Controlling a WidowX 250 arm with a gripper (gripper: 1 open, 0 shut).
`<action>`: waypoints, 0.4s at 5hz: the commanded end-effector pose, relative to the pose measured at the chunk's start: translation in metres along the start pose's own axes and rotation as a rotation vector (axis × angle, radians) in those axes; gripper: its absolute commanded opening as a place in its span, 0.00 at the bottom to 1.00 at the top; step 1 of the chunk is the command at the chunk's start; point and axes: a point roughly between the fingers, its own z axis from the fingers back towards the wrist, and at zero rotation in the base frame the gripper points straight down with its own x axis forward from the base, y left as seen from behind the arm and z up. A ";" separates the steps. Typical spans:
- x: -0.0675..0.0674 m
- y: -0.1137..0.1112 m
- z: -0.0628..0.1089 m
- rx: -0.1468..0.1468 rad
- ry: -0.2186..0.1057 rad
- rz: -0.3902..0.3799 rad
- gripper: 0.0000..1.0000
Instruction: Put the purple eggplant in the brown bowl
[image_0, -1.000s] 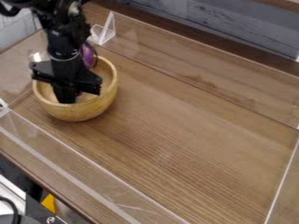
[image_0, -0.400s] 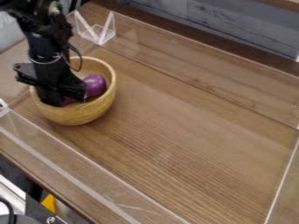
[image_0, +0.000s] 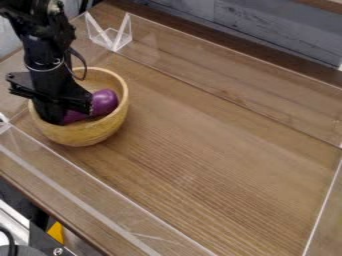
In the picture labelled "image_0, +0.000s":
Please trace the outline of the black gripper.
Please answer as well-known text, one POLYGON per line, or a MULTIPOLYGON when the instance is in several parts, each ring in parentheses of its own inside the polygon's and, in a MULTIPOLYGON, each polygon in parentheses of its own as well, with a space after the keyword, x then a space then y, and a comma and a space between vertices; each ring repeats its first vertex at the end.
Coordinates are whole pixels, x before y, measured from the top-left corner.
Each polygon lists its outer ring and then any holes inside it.
POLYGON ((10 72, 5 76, 9 93, 33 102, 40 118, 61 125, 65 112, 90 112, 92 94, 76 83, 64 65, 52 70, 10 72))

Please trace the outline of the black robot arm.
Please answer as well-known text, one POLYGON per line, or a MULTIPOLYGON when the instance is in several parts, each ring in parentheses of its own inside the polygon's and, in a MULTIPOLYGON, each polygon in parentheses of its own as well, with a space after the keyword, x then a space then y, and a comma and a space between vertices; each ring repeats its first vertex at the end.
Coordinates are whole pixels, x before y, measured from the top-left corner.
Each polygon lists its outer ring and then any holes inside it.
POLYGON ((69 23, 61 0, 0 0, 0 16, 12 26, 24 50, 26 72, 10 72, 5 79, 9 93, 32 101, 40 118, 64 123, 69 110, 89 115, 92 94, 77 84, 70 56, 86 65, 72 49, 76 28, 69 23))

